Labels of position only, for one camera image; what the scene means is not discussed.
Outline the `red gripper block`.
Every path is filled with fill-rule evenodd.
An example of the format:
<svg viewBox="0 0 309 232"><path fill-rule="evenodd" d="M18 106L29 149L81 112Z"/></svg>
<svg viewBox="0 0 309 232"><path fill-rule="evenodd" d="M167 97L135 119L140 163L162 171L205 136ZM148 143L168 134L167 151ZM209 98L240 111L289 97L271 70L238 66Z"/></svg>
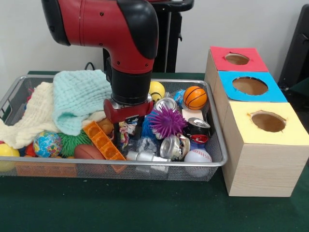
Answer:
<svg viewBox="0 0 309 232"><path fill-rule="evenodd" d="M146 101L136 105L122 105L115 102L113 99L105 99L103 108L106 117L114 124L113 127L113 144L120 146L121 144L121 133L119 122L125 121L126 119L137 117L136 133L141 133L143 117L150 114L153 109L153 102Z"/></svg>

